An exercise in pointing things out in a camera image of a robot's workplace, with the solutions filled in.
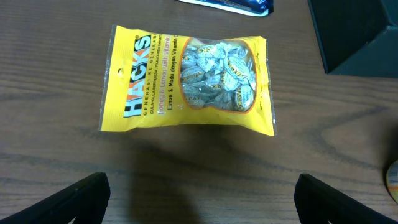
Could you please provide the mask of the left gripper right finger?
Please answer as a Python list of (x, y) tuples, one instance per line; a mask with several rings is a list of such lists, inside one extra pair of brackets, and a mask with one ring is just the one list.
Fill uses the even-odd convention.
[(301, 224), (397, 224), (310, 174), (300, 174), (294, 203)]

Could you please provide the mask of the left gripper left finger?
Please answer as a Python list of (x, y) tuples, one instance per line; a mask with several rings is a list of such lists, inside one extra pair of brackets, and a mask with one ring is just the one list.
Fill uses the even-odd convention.
[(98, 223), (110, 199), (104, 172), (95, 172), (42, 201), (1, 220), (1, 224)]

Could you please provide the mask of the yellow Mentos gum bottle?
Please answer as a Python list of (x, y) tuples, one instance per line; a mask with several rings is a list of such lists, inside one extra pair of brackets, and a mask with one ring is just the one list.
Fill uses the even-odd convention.
[(386, 172), (386, 187), (395, 203), (398, 203), (398, 161), (394, 161)]

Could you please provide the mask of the yellow Hacks candy bag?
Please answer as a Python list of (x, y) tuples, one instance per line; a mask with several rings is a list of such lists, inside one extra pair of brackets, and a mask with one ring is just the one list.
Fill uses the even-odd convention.
[(113, 26), (99, 129), (237, 125), (275, 136), (268, 42), (209, 40)]

